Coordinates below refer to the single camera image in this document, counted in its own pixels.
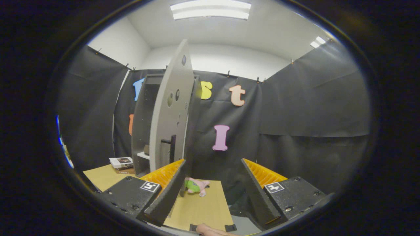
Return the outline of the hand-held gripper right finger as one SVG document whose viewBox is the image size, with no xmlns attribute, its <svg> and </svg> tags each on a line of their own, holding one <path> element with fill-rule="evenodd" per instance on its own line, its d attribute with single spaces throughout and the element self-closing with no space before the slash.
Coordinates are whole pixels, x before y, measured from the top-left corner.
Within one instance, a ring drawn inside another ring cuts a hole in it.
<svg viewBox="0 0 420 236">
<path fill-rule="evenodd" d="M 251 211 L 263 230 L 298 218 L 328 198 L 300 176 L 285 178 L 245 158 L 241 163 L 241 180 Z"/>
</svg>

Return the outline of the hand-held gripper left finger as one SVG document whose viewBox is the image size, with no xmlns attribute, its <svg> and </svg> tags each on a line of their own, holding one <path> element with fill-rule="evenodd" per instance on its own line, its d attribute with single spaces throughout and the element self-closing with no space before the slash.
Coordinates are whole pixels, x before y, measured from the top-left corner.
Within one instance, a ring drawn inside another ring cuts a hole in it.
<svg viewBox="0 0 420 236">
<path fill-rule="evenodd" d="M 127 176 L 97 196 L 122 215 L 162 226 L 182 195 L 186 176 L 181 159 L 141 178 Z"/>
</svg>

